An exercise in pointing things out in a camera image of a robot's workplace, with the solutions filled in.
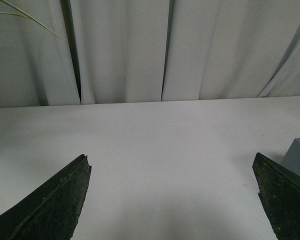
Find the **curtain pleat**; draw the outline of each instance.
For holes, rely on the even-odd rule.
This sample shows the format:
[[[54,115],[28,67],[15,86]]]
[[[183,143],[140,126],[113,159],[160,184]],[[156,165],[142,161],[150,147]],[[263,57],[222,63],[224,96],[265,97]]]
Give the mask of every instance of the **curtain pleat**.
[[[71,1],[82,103],[161,100],[169,2]]]
[[[0,107],[80,104],[58,0],[11,0],[33,21],[0,15]],[[0,12],[16,12],[0,2]]]
[[[198,100],[218,9],[218,0],[175,2],[163,101]]]
[[[277,73],[258,97],[300,96],[300,26]]]
[[[11,2],[67,40],[60,0]],[[300,95],[300,0],[70,3],[82,104]],[[69,45],[0,15],[0,107],[74,104]]]
[[[300,0],[178,1],[173,17],[163,101],[255,98],[300,25]]]

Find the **gray box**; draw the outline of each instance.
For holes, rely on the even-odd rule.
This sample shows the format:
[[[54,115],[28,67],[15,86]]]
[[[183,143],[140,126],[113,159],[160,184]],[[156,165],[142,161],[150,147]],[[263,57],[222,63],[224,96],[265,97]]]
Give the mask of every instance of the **gray box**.
[[[300,176],[300,138],[295,138],[281,165]]]

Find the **white tabletop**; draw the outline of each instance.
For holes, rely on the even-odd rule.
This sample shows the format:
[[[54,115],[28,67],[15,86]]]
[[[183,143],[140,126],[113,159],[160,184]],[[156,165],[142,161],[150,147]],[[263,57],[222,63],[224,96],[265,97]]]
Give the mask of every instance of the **white tabletop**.
[[[0,214],[80,154],[75,240],[276,240],[257,152],[300,138],[300,97],[0,108]]]

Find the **white curtain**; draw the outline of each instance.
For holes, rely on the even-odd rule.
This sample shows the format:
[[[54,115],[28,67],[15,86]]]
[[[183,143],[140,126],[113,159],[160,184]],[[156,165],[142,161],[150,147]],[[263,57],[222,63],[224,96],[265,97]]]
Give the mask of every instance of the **white curtain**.
[[[59,0],[11,2],[67,39]],[[167,56],[172,1],[70,2],[83,104],[300,95],[300,0],[175,0]],[[69,46],[0,15],[0,107],[72,104]]]
[[[255,98],[300,25],[300,0],[176,1],[173,17],[162,100]]]
[[[60,2],[9,0],[67,41]],[[16,12],[0,2],[0,12]],[[0,15],[0,107],[80,104],[69,45],[38,24]]]
[[[169,1],[72,0],[82,103],[161,100]]]

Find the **green leaf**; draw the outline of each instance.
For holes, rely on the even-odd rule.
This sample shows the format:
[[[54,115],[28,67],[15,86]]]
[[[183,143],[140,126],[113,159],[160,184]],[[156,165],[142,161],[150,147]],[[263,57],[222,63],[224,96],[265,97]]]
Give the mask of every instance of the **green leaf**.
[[[48,30],[49,32],[51,32],[52,34],[54,34],[55,36],[57,36],[59,39],[61,39],[62,41],[64,41],[60,36],[58,36],[55,32],[53,32],[51,29],[49,29],[47,26],[45,26],[43,23],[39,22],[37,19],[35,19],[33,16],[29,15],[28,13],[26,13],[25,11],[23,11],[22,9],[18,8],[17,6],[13,5],[10,2],[7,2],[6,0],[0,0],[0,2],[8,5],[9,7],[17,10],[19,13],[22,13],[23,15],[25,15],[28,19],[31,19],[32,21],[36,22],[37,24],[39,24],[40,26],[42,26],[43,28],[45,28],[46,30]]]
[[[22,17],[22,18],[25,18],[25,19],[30,19],[30,18],[28,18],[27,16],[23,16],[23,15],[21,15],[21,14],[13,13],[13,12],[2,12],[2,11],[0,11],[0,14],[13,15],[13,16]]]

